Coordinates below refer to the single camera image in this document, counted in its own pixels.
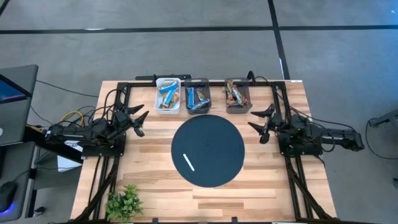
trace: white bin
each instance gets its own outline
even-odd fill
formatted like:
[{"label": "white bin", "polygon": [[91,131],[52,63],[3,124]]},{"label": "white bin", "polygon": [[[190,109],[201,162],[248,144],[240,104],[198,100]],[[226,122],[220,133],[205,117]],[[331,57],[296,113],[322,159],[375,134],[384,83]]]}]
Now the white bin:
[{"label": "white bin", "polygon": [[174,81],[178,81],[177,92],[179,93],[178,102],[175,104],[174,108],[171,109],[160,109],[159,106],[162,104],[163,95],[156,91],[155,105],[154,108],[160,114],[179,114],[180,112],[180,102],[181,102],[181,80],[179,78],[158,78],[156,80],[156,88],[165,87],[173,84]]}]

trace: computer monitor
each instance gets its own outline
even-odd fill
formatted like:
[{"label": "computer monitor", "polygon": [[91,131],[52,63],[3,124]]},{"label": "computer monitor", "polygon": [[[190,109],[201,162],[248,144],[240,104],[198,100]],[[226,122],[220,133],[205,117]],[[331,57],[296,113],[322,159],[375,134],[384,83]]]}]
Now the computer monitor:
[{"label": "computer monitor", "polygon": [[31,98],[32,94],[0,74],[0,104]]}]

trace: monitor screen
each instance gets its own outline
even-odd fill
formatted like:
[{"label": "monitor screen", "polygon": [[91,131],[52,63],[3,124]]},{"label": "monitor screen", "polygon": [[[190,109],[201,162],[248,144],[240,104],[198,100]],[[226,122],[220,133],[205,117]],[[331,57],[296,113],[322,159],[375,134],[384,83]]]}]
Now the monitor screen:
[{"label": "monitor screen", "polygon": [[23,92],[0,80],[0,101],[14,101],[25,97]]}]

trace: black floor line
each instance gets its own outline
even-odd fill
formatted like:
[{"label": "black floor line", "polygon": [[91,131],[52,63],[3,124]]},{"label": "black floor line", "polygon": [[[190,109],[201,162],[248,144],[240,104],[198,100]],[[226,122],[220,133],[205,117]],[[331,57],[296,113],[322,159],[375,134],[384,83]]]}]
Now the black floor line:
[{"label": "black floor line", "polygon": [[391,30],[398,25],[363,25],[363,26],[280,26],[279,30]]},{"label": "black floor line", "polygon": [[279,63],[282,69],[282,76],[285,80],[290,80],[290,74],[289,74],[289,69],[287,68],[284,45],[282,43],[282,37],[280,36],[278,20],[276,17],[274,1],[268,0],[268,5],[269,5],[269,12],[271,13],[272,26],[274,27],[276,47],[279,55]]},{"label": "black floor line", "polygon": [[1,16],[2,12],[4,12],[4,10],[6,9],[6,7],[7,7],[8,3],[9,3],[9,1],[10,1],[10,0],[4,0],[4,2],[1,4],[1,7],[0,7],[0,16]]},{"label": "black floor line", "polygon": [[273,30],[272,26],[218,26],[218,27],[153,27],[110,29],[45,29],[45,30],[0,30],[0,34],[108,34],[145,32],[206,32],[206,31],[262,31]]}]

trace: computer mouse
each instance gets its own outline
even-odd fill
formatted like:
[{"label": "computer mouse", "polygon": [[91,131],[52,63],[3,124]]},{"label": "computer mouse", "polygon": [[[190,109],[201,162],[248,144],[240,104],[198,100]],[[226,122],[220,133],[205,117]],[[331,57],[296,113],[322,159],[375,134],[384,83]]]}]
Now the computer mouse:
[{"label": "computer mouse", "polygon": [[15,191],[17,184],[13,181],[6,182],[0,187],[0,212],[5,212],[11,206]]}]

